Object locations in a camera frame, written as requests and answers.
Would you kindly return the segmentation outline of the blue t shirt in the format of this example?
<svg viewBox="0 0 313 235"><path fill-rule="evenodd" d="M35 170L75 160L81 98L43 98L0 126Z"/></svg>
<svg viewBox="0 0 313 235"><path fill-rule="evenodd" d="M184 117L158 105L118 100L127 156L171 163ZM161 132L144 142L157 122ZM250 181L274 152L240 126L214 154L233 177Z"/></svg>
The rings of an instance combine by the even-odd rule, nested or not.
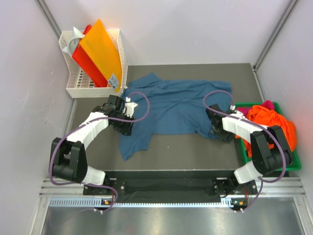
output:
<svg viewBox="0 0 313 235"><path fill-rule="evenodd" d="M231 84L225 81L162 80L154 73L131 82L122 98L130 97L138 104L130 136L120 135L119 151L123 160L133 153L147 150L152 135L199 133L216 139L205 112L206 105L218 104L227 111L231 104Z"/></svg>

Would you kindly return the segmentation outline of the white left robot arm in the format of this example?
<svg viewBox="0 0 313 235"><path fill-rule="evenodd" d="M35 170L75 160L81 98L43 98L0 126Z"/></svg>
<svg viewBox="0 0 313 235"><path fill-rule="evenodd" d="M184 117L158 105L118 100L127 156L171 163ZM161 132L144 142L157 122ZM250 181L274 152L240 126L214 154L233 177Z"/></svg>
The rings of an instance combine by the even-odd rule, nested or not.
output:
<svg viewBox="0 0 313 235"><path fill-rule="evenodd" d="M94 185L100 194L110 191L111 183L102 170L88 166L86 149L107 127L125 136L132 133L134 111L138 106L129 97L110 95L102 106L96 106L87 119L63 138L55 138L51 145L49 177L83 185Z"/></svg>

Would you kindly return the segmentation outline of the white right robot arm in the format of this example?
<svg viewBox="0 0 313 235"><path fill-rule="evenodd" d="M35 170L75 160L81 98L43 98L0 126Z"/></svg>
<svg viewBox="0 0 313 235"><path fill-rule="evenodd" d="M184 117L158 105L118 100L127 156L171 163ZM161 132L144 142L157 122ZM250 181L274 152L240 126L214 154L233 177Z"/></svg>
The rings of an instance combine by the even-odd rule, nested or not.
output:
<svg viewBox="0 0 313 235"><path fill-rule="evenodd" d="M227 143L239 136L251 146L252 160L227 177L228 188L232 193L241 193L247 183L279 169L286 169L293 163L294 154L281 127L249 121L234 107L224 113L214 104L205 111L215 136Z"/></svg>

